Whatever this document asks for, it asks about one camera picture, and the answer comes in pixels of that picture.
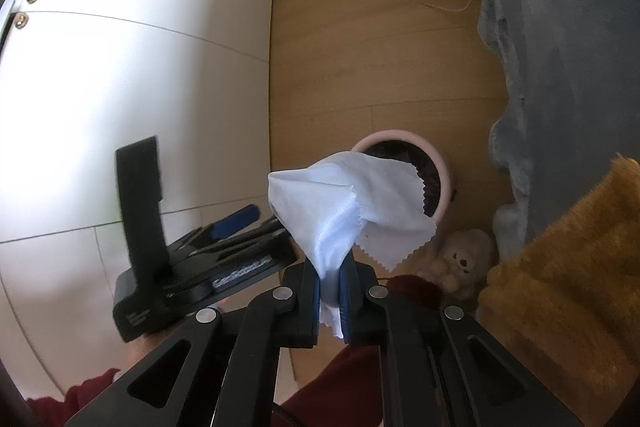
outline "plush toy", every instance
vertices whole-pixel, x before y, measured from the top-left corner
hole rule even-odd
[[[492,266],[494,242],[479,229],[453,232],[442,249],[427,256],[418,276],[458,299],[472,297]]]

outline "orange fluffy fabric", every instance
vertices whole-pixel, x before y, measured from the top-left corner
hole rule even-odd
[[[521,256],[494,267],[484,327],[586,427],[604,425],[640,373],[640,166],[609,174]]]

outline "red pants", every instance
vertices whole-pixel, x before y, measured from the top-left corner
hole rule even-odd
[[[415,275],[399,275],[386,287],[421,306],[437,309],[442,293]],[[82,407],[110,386],[117,369],[72,387],[65,401],[46,397],[27,400],[43,427],[63,427]],[[284,404],[306,427],[378,427],[382,421],[382,389],[377,347],[346,346],[318,377]],[[290,427],[276,413],[272,427]]]

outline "person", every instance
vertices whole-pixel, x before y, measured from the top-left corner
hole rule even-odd
[[[386,287],[418,305],[439,309],[440,289],[415,275],[391,277]],[[170,331],[146,335],[129,343],[127,367],[153,350]],[[100,377],[71,387],[62,402],[43,397],[28,399],[27,404],[42,427],[63,427],[69,418],[107,389],[119,372],[113,368]],[[378,427],[382,422],[382,384],[376,346],[345,346],[318,377],[281,407],[274,407],[271,426],[334,427],[336,418],[346,427]]]

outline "gray blanket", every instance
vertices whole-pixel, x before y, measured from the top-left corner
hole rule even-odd
[[[478,33],[509,93],[489,139],[516,201],[494,217],[504,259],[585,195],[615,155],[640,158],[640,0],[482,0]]]

